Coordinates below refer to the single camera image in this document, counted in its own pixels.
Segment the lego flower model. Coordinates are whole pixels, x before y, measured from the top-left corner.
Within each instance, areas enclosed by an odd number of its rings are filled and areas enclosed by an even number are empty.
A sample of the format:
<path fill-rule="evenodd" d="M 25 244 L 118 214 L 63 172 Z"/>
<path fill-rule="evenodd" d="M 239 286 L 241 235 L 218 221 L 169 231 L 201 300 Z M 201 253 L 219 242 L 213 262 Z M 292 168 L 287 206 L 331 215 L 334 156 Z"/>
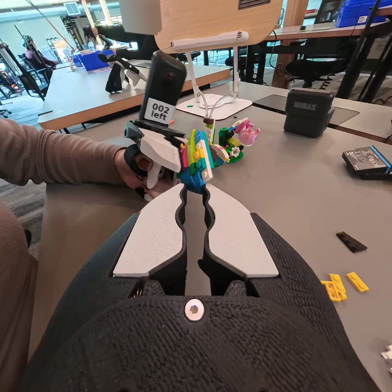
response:
<path fill-rule="evenodd" d="M 259 137 L 260 129 L 246 117 L 236 121 L 231 127 L 222 127 L 218 131 L 218 142 L 214 143 L 215 120 L 204 118 L 206 148 L 211 168 L 238 162 L 243 158 L 243 150 L 252 146 Z"/>

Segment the small yellow lego plate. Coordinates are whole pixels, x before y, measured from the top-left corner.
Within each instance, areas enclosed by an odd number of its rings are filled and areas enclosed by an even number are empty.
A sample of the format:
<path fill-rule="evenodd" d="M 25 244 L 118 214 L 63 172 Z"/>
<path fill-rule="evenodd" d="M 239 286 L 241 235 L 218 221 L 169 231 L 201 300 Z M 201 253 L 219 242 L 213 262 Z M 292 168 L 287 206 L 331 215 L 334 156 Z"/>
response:
<path fill-rule="evenodd" d="M 363 280 L 355 272 L 347 273 L 346 277 L 357 291 L 359 292 L 369 291 L 369 287 L 363 282 Z"/>

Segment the yellow lego frame piece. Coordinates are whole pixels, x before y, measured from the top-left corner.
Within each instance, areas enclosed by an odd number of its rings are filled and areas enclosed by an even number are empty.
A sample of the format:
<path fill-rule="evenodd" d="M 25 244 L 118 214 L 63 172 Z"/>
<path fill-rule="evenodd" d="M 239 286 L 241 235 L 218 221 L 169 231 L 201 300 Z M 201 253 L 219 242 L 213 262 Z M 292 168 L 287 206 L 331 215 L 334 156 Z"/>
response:
<path fill-rule="evenodd" d="M 333 302 L 342 301 L 339 292 L 337 291 L 334 283 L 332 281 L 321 280 L 321 284 L 325 287 L 329 299 Z"/>

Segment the black office chair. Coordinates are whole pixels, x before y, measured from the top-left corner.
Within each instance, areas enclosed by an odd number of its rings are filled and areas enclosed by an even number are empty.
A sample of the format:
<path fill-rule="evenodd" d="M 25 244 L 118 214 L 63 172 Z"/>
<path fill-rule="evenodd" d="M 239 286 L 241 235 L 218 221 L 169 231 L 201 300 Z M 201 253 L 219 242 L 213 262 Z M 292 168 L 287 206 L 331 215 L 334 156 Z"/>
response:
<path fill-rule="evenodd" d="M 304 88 L 312 87 L 322 77 L 346 71 L 357 46 L 357 37 L 307 39 L 306 52 L 298 54 L 285 71 L 293 79 L 303 80 Z"/>

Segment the black charger case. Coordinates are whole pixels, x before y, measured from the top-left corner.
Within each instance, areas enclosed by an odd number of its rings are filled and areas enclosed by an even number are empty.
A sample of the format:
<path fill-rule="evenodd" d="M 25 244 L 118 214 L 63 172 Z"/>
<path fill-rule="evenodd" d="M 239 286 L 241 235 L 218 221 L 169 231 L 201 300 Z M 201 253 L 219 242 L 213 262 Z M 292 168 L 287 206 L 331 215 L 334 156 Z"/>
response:
<path fill-rule="evenodd" d="M 283 130 L 308 138 L 320 137 L 335 111 L 332 91 L 293 88 L 287 94 Z"/>

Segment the person's left hand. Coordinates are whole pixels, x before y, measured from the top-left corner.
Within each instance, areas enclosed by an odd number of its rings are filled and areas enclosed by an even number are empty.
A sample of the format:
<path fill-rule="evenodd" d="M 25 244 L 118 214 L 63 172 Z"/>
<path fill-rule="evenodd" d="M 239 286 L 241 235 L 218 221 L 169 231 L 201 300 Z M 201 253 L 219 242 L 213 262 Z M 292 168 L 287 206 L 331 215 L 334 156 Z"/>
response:
<path fill-rule="evenodd" d="M 149 173 L 153 168 L 153 161 L 141 153 L 136 145 L 131 145 L 126 149 L 119 150 L 115 155 L 115 169 L 120 179 L 131 189 L 143 188 L 148 200 L 154 199 L 175 186 L 174 173 L 169 169 L 164 169 L 162 177 L 158 177 L 154 187 L 148 188 L 147 177 L 142 173 Z"/>

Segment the black lego wedge plate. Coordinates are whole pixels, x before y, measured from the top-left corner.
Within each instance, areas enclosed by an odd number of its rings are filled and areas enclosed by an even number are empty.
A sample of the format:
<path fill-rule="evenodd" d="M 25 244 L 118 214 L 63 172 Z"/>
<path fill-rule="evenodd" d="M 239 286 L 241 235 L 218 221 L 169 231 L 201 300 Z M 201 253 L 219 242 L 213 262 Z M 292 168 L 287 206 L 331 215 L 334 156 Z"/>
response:
<path fill-rule="evenodd" d="M 348 235 L 346 232 L 336 233 L 336 237 L 354 254 L 368 249 L 367 246 Z"/>

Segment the white lego plates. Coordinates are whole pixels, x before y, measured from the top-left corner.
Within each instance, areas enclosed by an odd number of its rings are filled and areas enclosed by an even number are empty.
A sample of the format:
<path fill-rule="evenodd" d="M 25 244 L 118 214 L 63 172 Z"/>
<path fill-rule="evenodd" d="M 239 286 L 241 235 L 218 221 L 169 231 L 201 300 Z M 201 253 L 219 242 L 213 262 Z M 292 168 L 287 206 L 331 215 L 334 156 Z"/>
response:
<path fill-rule="evenodd" d="M 385 350 L 382 351 L 380 355 L 387 362 L 389 374 L 392 375 L 392 345 L 386 346 Z"/>

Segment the blue plastic bin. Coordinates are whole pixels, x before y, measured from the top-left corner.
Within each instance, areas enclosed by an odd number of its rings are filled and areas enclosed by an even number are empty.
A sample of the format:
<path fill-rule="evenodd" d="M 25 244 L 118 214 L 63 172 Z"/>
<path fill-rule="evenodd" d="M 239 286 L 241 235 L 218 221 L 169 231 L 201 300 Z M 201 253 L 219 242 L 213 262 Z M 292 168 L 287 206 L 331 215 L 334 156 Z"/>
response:
<path fill-rule="evenodd" d="M 365 25 L 369 19 L 375 0 L 345 0 L 338 11 L 335 27 Z"/>
<path fill-rule="evenodd" d="M 100 53 L 104 54 L 105 56 L 115 54 L 112 50 L 95 51 L 87 54 L 74 53 L 72 57 L 74 61 L 74 65 L 77 68 L 84 67 L 86 71 L 93 71 L 96 69 L 109 67 L 108 63 L 102 62 L 98 57 L 98 54 Z"/>

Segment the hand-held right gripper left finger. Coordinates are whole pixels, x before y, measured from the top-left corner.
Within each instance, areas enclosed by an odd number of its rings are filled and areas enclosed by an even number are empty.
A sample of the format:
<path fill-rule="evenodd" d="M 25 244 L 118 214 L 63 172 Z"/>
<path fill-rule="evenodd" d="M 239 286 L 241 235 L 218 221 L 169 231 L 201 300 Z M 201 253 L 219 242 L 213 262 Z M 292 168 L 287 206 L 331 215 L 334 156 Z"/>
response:
<path fill-rule="evenodd" d="M 140 211 L 114 277 L 174 278 L 187 271 L 186 197 L 184 184 L 177 184 Z"/>

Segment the person's left forearm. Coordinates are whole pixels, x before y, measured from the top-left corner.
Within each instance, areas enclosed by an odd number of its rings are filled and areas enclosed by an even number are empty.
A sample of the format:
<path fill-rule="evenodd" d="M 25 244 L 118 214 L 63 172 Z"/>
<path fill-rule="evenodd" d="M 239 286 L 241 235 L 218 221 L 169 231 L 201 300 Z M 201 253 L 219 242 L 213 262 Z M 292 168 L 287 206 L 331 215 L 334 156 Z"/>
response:
<path fill-rule="evenodd" d="M 29 180 L 35 184 L 124 185 L 115 167 L 121 149 L 0 120 L 0 177 L 14 185 L 26 185 Z"/>

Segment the neighbouring table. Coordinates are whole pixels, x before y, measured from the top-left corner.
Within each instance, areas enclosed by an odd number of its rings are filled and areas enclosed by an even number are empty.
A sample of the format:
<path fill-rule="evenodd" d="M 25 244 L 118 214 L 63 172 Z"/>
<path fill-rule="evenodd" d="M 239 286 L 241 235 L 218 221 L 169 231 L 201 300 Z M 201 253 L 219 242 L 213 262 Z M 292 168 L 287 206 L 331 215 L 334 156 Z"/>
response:
<path fill-rule="evenodd" d="M 105 69 L 55 70 L 38 124 L 43 129 L 61 130 L 141 105 L 145 81 L 140 80 L 135 87 L 124 82 L 122 91 L 110 94 L 105 90 L 109 73 Z"/>

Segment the wooden board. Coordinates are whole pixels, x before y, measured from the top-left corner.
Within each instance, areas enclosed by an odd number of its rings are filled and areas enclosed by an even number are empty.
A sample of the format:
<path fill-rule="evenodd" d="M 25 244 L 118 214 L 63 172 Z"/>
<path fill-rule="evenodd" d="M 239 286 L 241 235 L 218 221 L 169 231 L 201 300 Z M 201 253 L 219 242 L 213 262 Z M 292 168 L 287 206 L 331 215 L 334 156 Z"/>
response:
<path fill-rule="evenodd" d="M 160 1 L 161 50 L 215 50 L 253 45 L 267 38 L 280 17 L 282 1 Z"/>

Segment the narrow yellow lego plate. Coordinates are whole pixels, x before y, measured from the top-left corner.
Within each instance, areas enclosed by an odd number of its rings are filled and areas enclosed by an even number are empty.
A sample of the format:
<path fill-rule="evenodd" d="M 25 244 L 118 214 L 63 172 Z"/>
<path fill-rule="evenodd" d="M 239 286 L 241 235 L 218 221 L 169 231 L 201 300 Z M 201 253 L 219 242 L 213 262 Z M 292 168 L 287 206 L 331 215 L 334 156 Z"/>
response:
<path fill-rule="evenodd" d="M 334 291 L 336 293 L 336 297 L 338 298 L 337 301 L 346 301 L 347 300 L 346 288 L 341 280 L 340 275 L 330 273 L 329 277 L 331 282 L 333 283 Z"/>

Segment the multicolour lego wing assembly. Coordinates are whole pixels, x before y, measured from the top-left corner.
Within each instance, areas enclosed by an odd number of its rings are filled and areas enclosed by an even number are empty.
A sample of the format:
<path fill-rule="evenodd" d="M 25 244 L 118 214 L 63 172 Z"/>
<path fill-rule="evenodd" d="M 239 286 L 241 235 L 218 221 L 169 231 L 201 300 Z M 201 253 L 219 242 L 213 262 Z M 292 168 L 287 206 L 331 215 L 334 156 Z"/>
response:
<path fill-rule="evenodd" d="M 203 194 L 205 185 L 213 178 L 212 146 L 206 132 L 197 129 L 193 129 L 188 141 L 181 144 L 181 169 L 177 178 L 188 191 Z"/>

